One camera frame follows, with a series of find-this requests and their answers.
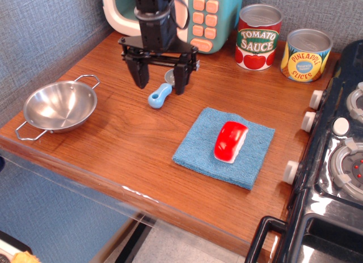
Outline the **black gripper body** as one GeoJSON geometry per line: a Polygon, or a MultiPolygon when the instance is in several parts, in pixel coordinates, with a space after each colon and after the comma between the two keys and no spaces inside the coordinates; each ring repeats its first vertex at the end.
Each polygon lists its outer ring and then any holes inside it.
{"type": "Polygon", "coordinates": [[[196,58],[198,48],[183,42],[177,36],[176,14],[174,10],[147,13],[140,10],[134,12],[139,21],[141,34],[139,36],[121,37],[119,44],[123,46],[123,56],[128,48],[134,48],[141,54],[137,58],[148,58],[147,53],[160,56],[162,53],[179,53],[187,56],[187,66],[191,71],[197,71],[200,61],[196,58]]]}

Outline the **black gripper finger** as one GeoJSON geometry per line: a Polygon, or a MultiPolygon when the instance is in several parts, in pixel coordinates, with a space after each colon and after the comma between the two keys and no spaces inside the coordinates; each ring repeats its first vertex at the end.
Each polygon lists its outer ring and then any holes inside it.
{"type": "Polygon", "coordinates": [[[177,95],[184,93],[185,86],[189,82],[189,76],[192,71],[191,56],[181,54],[178,62],[174,66],[175,92],[177,95]]]}
{"type": "Polygon", "coordinates": [[[136,86],[144,89],[149,82],[147,63],[144,62],[143,58],[133,57],[129,54],[125,56],[125,62],[136,86]]]}

